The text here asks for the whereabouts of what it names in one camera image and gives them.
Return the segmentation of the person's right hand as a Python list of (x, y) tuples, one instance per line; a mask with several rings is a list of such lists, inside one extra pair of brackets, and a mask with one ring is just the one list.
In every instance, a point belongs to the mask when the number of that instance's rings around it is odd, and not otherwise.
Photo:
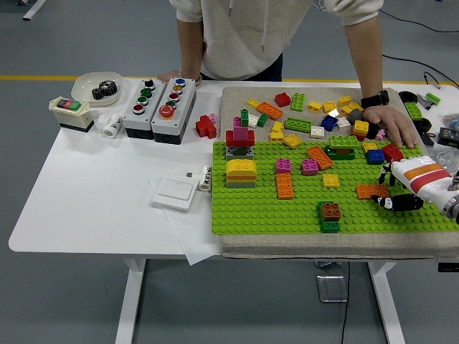
[(168, 82), (173, 77), (183, 77), (187, 79), (193, 79), (197, 83), (201, 81), (200, 70), (199, 69), (189, 69), (183, 68), (181, 70), (171, 70), (169, 72), (159, 74), (157, 79), (163, 82)]

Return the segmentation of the person's left hand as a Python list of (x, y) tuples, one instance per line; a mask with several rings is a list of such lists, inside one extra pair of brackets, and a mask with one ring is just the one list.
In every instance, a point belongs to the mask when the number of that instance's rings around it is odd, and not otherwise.
[(412, 121), (393, 107), (389, 105), (368, 107), (363, 111), (363, 117), (370, 123), (385, 126), (397, 147), (401, 148), (405, 145), (414, 148), (417, 145), (417, 131)]

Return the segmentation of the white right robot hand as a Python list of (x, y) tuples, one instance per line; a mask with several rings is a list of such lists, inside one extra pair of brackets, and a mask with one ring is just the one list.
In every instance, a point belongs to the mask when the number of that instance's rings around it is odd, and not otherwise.
[(390, 197), (373, 195), (372, 199), (391, 211), (414, 211), (431, 202), (449, 219), (458, 219), (458, 174), (451, 175), (429, 156), (414, 156), (383, 165), (379, 183), (399, 181), (410, 192)]

